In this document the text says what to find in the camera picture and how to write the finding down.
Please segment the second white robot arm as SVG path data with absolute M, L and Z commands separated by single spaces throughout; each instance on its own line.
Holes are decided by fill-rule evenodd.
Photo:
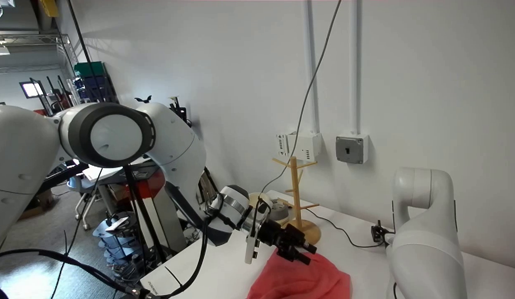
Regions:
M 467 299 L 452 178 L 440 170 L 400 168 L 392 213 L 387 297 Z

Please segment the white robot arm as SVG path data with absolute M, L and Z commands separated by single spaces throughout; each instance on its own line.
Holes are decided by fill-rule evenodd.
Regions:
M 304 264 L 315 253 L 300 229 L 269 218 L 269 201 L 252 206 L 249 193 L 236 185 L 221 188 L 209 209 L 199 208 L 204 145 L 184 120 L 159 103 L 86 103 L 53 116 L 0 106 L 0 241 L 60 161 L 119 168 L 143 156 L 163 171 L 164 190 L 206 241 L 222 246 L 232 233 L 246 231 L 247 259 L 256 258 L 259 243 Z

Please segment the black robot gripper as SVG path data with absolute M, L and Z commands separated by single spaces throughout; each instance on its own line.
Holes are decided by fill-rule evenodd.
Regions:
M 309 264 L 310 259 L 299 253 L 299 248 L 310 254 L 317 251 L 315 246 L 305 241 L 304 233 L 292 224 L 282 228 L 274 221 L 266 221 L 257 233 L 257 239 L 264 244 L 276 246 L 281 258 L 287 261 L 300 261 L 302 264 Z

